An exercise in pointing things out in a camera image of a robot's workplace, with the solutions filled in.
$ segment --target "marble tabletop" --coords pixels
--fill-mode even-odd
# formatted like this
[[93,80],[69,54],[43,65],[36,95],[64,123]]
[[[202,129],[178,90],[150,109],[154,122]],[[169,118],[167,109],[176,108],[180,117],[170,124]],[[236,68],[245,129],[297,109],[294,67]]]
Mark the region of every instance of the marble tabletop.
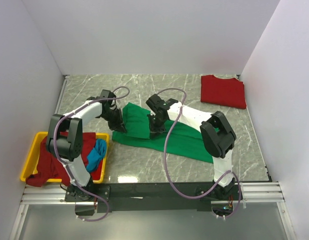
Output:
[[[214,113],[221,111],[230,122],[237,140],[232,154],[233,171],[241,181],[268,181],[267,169],[247,109],[213,105],[200,102],[201,75],[199,74],[99,74],[70,75],[61,96],[58,113],[64,114],[82,105],[87,98],[99,96],[103,89],[113,90],[118,86],[130,88],[130,94],[117,103],[123,108],[128,102],[148,108],[146,100],[165,88],[180,88],[186,91],[185,105]],[[117,96],[125,89],[116,92]],[[166,91],[162,99],[182,99],[178,91]],[[108,124],[94,119],[83,127],[84,132],[109,133]],[[169,174],[175,182],[212,181],[212,163],[191,158],[167,155]],[[105,183],[155,183],[167,182],[163,167],[163,153],[141,147],[132,147],[110,141],[104,180]]]

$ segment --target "white wall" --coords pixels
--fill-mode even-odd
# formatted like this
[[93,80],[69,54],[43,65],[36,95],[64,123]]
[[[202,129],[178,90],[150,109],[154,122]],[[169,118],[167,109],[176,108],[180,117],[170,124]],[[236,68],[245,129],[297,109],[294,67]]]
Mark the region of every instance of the white wall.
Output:
[[309,0],[281,0],[241,79],[269,171],[309,239]]
[[63,74],[241,74],[279,0],[23,0]]
[[0,0],[0,240],[8,239],[33,137],[45,131],[62,85],[59,71],[21,0]]

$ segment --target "gray floor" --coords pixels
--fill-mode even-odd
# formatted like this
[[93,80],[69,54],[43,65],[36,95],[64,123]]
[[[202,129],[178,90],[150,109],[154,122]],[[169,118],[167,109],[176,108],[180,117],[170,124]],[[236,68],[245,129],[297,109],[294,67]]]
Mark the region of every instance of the gray floor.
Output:
[[118,211],[98,222],[73,205],[31,205],[24,240],[286,240],[276,203],[250,203],[226,221],[195,210]]
[[[268,181],[267,169],[259,149],[256,135],[247,110],[213,105],[200,102],[201,77],[199,74],[112,74],[112,75],[71,75],[67,81],[58,113],[64,114],[82,105],[88,97],[99,96],[103,89],[113,90],[118,86],[127,86],[131,93],[120,100],[123,108],[128,102],[148,108],[146,100],[154,93],[165,88],[181,88],[187,92],[185,104],[189,107],[212,112],[222,111],[233,127],[237,140],[232,155],[233,171],[241,181]],[[125,90],[116,94],[121,96]],[[163,99],[181,100],[182,93],[164,92]],[[107,123],[94,119],[83,130],[85,132],[109,133]],[[110,143],[107,155],[104,182],[166,182],[161,152]],[[214,168],[211,163],[169,154],[169,173],[173,181],[195,182],[211,181]]]

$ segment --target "red cloth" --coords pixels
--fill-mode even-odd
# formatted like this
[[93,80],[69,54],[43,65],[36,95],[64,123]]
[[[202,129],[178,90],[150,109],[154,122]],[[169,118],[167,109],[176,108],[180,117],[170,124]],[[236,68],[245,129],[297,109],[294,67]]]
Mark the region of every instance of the red cloth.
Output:
[[246,109],[245,86],[236,78],[201,77],[201,102]]
[[[67,132],[61,133],[64,136],[67,136]],[[65,168],[62,164],[46,150],[46,141],[45,137],[40,144],[40,154],[38,165],[36,167],[38,173],[30,175],[25,182],[28,185],[34,187],[41,187],[47,182],[48,179],[61,179],[62,183],[66,186],[70,185],[70,179]],[[87,156],[91,150],[96,145],[96,133],[95,132],[85,132],[83,133],[83,147],[81,158],[86,166],[88,164]]]

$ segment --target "yellow bin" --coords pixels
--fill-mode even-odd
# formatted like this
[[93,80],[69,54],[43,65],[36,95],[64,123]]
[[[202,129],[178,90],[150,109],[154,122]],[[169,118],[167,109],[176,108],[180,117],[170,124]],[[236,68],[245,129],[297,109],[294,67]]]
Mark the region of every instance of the yellow bin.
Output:
[[[40,143],[42,140],[48,135],[47,131],[40,131],[38,132],[33,140],[33,143],[30,148],[30,152],[26,158],[26,162],[24,164],[24,167],[22,169],[22,173],[20,176],[20,180],[25,182],[26,178],[29,177],[31,174],[36,174],[37,172],[37,165],[39,161],[39,154],[40,154]],[[96,133],[95,134],[96,139],[103,139],[106,141],[107,144],[107,150],[106,154],[102,160],[102,169],[101,169],[101,175],[99,179],[93,180],[95,184],[101,184],[104,180],[105,175],[105,168],[106,168],[106,160],[107,160],[107,153],[109,148],[109,139],[110,136],[107,133]],[[47,180],[49,183],[61,183],[61,179],[59,178],[50,178]]]

